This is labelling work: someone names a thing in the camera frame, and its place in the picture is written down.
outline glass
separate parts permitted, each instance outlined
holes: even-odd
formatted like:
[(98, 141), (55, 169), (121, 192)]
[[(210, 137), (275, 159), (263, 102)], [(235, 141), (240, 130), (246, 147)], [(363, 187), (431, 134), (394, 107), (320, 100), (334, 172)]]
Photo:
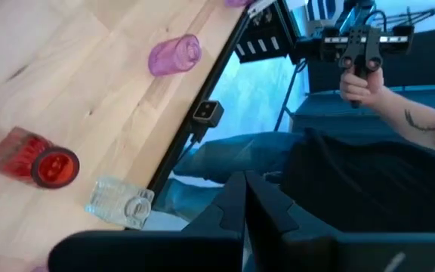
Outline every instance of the glass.
[(26, 184), (64, 187), (76, 178), (79, 166), (72, 151), (24, 128), (13, 128), (0, 143), (0, 173)]
[(85, 211), (124, 227), (141, 229), (149, 217), (154, 192), (118, 178), (100, 177)]
[(161, 42), (149, 56), (149, 70), (154, 76), (165, 76), (191, 70), (201, 59), (197, 37), (186, 34)]
[(247, 4), (251, 4), (255, 0), (225, 0), (224, 3), (228, 7), (238, 8), (242, 6), (246, 6)]

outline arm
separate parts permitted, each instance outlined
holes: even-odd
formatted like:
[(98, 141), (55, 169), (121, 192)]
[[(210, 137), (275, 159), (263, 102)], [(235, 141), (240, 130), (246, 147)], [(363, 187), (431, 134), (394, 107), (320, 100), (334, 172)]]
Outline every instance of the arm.
[(380, 92), (370, 108), (408, 141), (435, 150), (435, 109), (408, 100), (387, 87)]
[(340, 89), (343, 99), (371, 108), (406, 140), (435, 150), (435, 109), (385, 87), (382, 68), (365, 80), (352, 67), (342, 75)]

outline wooden table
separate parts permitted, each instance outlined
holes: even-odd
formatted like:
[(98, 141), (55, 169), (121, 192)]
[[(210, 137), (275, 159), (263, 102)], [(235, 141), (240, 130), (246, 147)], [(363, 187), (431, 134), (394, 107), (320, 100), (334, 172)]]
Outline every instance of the wooden table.
[[(0, 140), (16, 125), (74, 151), (77, 179), (41, 190), (0, 175), (0, 271), (30, 271), (80, 230), (94, 182), (146, 187), (242, 9), (224, 0), (0, 0)], [(202, 59), (152, 77), (151, 48), (193, 33)]]

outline forearm tattoo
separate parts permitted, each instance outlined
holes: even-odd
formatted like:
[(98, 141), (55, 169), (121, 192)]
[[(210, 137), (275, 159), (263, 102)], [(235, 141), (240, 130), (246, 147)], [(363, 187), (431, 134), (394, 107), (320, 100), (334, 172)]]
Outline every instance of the forearm tattoo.
[(412, 126), (413, 128), (415, 128), (415, 129), (417, 129), (417, 130), (420, 130), (420, 131), (424, 131), (424, 132), (427, 132), (427, 131), (435, 131), (435, 128), (433, 128), (433, 127), (428, 127), (428, 126), (420, 126), (420, 125), (418, 125), (418, 124), (416, 124), (415, 122), (414, 122), (414, 119), (412, 118), (412, 115), (411, 115), (411, 111), (410, 110), (405, 110), (404, 111), (404, 114), (406, 115), (406, 120), (407, 120), (407, 122), (408, 122), (408, 124), (410, 125), (410, 126)]

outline jeans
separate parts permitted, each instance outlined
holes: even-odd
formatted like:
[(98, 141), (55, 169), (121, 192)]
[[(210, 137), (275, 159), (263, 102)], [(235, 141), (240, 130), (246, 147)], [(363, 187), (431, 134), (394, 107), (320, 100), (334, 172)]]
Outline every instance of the jeans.
[[(278, 183), (290, 150), (302, 139), (302, 134), (264, 132), (209, 141), (185, 154), (174, 173), (225, 184), (232, 173), (252, 170)], [(153, 208), (192, 221), (221, 191), (222, 187), (199, 187), (170, 178)]]

